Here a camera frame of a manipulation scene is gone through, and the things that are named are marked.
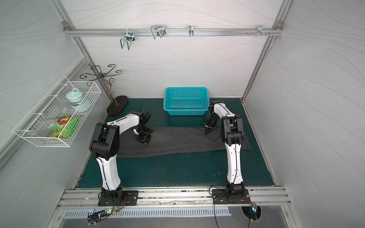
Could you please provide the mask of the dark grey long pants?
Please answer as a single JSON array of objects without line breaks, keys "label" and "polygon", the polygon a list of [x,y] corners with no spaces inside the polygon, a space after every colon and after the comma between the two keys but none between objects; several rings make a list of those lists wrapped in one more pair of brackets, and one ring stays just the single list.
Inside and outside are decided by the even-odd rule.
[{"label": "dark grey long pants", "polygon": [[117,158],[148,158],[169,154],[225,151],[219,131],[205,135],[203,128],[153,127],[150,143],[140,143],[133,131],[120,135]]}]

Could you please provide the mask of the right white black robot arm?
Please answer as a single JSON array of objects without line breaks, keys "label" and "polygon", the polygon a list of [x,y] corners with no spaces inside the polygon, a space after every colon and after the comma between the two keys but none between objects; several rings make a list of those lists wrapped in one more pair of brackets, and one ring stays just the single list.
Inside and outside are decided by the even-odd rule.
[{"label": "right white black robot arm", "polygon": [[205,134],[208,135],[217,130],[217,123],[221,122],[221,140],[226,148],[228,162],[226,198],[241,197],[245,193],[240,162],[240,151],[244,138],[242,117],[231,112],[223,101],[210,102],[208,109],[211,116],[203,124]]}]

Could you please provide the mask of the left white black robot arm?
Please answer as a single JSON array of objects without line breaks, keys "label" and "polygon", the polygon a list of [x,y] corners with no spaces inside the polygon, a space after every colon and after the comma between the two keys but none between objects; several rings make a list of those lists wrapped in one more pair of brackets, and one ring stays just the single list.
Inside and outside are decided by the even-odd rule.
[{"label": "left white black robot arm", "polygon": [[148,111],[130,112],[126,116],[112,121],[97,123],[92,135],[89,150],[96,158],[102,175],[101,196],[114,201],[123,199],[123,185],[117,171],[117,153],[120,147],[120,135],[133,129],[136,140],[149,143],[151,129],[145,125],[151,115]]}]

